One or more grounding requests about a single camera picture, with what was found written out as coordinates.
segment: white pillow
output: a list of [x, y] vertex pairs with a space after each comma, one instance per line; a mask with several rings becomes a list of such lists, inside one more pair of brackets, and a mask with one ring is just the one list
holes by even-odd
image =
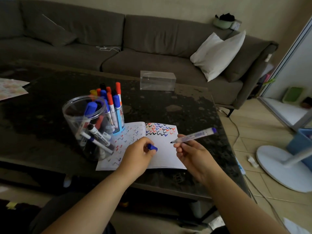
[[245, 36], [246, 31], [223, 41], [213, 33], [190, 57], [190, 60], [202, 70], [209, 82], [231, 63], [243, 45]]

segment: sofa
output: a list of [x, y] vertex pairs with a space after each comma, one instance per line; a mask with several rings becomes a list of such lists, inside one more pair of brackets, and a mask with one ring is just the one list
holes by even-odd
[[[29, 21], [48, 16], [77, 39], [66, 46], [25, 35]], [[207, 82], [190, 56], [215, 32], [226, 40], [239, 32], [212, 24], [124, 15], [41, 0], [0, 0], [0, 61], [29, 59], [69, 67], [140, 77], [141, 70], [173, 72], [179, 84], [209, 89], [217, 106], [239, 109], [278, 44], [246, 35], [230, 65]]]

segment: coffee table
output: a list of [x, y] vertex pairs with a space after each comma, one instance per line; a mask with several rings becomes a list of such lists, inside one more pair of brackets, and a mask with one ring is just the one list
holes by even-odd
[[[190, 134], [215, 127], [217, 134], [199, 139], [226, 174], [247, 194], [213, 99], [206, 88], [176, 84], [174, 92], [140, 91], [139, 78], [19, 60], [0, 68], [6, 78], [30, 82], [29, 94], [0, 102], [0, 161], [69, 175], [103, 179], [111, 171], [95, 171], [96, 163], [82, 156], [62, 114], [71, 98], [88, 95], [104, 82], [121, 83], [125, 122], [176, 125]], [[148, 169], [132, 187], [189, 198], [210, 200], [205, 187], [188, 171]], [[210, 210], [201, 220], [216, 211]]]

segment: blue bin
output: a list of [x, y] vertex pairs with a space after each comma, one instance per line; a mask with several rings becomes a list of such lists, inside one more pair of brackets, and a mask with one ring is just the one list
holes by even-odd
[[[299, 129], [286, 147], [288, 152], [295, 155], [308, 147], [312, 147], [312, 140], [308, 137], [310, 135], [312, 135], [312, 129]], [[312, 171], [312, 156], [303, 159], [302, 162]]]

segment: person's left hand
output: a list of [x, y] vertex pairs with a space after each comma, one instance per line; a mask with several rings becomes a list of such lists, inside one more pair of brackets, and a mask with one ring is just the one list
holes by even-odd
[[147, 169], [156, 150], [148, 150], [148, 144], [154, 145], [147, 137], [142, 137], [129, 145], [124, 153], [124, 157], [116, 171], [122, 173], [133, 183]]

